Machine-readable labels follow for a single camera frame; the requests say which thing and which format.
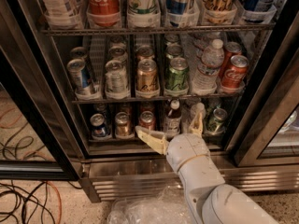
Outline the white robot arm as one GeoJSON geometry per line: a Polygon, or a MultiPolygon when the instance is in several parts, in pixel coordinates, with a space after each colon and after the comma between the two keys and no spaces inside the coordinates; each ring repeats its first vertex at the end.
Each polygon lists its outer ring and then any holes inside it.
{"type": "Polygon", "coordinates": [[[202,137],[202,113],[197,112],[187,133],[166,139],[163,132],[137,126],[139,139],[166,156],[178,175],[193,224],[278,224],[241,190],[225,183],[202,137]]]}

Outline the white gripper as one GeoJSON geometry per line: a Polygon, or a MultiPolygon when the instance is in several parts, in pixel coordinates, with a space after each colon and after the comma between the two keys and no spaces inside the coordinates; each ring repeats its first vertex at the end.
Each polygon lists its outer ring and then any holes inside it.
{"type": "Polygon", "coordinates": [[[210,156],[203,133],[203,116],[197,111],[193,118],[189,132],[174,137],[170,143],[164,132],[152,131],[142,126],[136,126],[138,138],[160,155],[166,154],[167,162],[175,173],[188,161],[197,157],[210,156]]]}

